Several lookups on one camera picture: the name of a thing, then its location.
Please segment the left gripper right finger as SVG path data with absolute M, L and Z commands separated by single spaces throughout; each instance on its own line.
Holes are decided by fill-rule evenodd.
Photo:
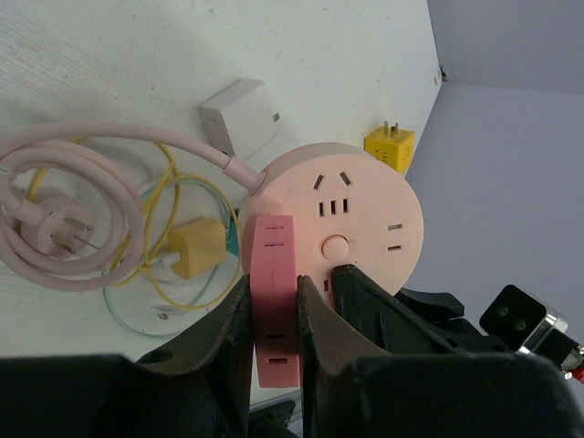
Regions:
M 366 437 L 370 410 L 362 360 L 389 353 L 363 337 L 331 309 L 309 276 L 297 278 L 303 434 Z

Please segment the white usb charger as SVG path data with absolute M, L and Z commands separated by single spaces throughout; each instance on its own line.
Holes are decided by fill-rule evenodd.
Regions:
M 208 143 L 245 162 L 276 137 L 264 81 L 242 78 L 197 107 Z

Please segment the pink socket adapter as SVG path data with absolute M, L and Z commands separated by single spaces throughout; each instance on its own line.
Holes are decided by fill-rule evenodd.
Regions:
M 297 387 L 297 264 L 291 215 L 256 218 L 249 275 L 259 386 Z

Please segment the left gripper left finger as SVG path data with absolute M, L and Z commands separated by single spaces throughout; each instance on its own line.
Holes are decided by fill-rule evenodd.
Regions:
M 210 313 L 138 361 L 148 372 L 136 437 L 245 437 L 251 391 L 248 276 Z

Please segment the yellow charger plug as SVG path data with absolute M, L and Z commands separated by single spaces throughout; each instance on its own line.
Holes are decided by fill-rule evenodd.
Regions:
M 204 217 L 168 233 L 166 252 L 157 265 L 170 268 L 179 278 L 189 280 L 221 265 L 226 254 L 224 223 L 213 217 Z

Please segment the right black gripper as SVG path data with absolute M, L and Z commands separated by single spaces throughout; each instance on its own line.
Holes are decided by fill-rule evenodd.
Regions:
M 511 353 L 482 334 L 449 293 L 403 288 L 391 295 L 353 265 L 332 270 L 334 308 L 363 337 L 393 354 Z

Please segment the yellow cube socket adapter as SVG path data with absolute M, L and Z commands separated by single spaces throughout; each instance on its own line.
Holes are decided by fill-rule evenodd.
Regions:
M 402 176 L 409 170 L 415 149 L 415 134 L 399 127 L 398 123 L 383 124 L 367 134 L 363 149 Z

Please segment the teal charger plug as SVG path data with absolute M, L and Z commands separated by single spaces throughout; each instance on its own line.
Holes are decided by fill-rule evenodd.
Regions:
M 226 250 L 227 253 L 239 257 L 239 240 L 238 233 L 233 218 L 229 219 L 229 225 L 226 228 Z

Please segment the round pink power strip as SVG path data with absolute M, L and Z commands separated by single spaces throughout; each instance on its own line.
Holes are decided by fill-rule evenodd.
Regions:
M 418 198 L 404 178 L 367 152 L 341 143 L 296 148 L 270 162 L 239 211 L 244 269 L 258 216 L 294 219 L 297 272 L 332 303 L 333 268 L 354 265 L 386 293 L 407 282 L 422 250 Z

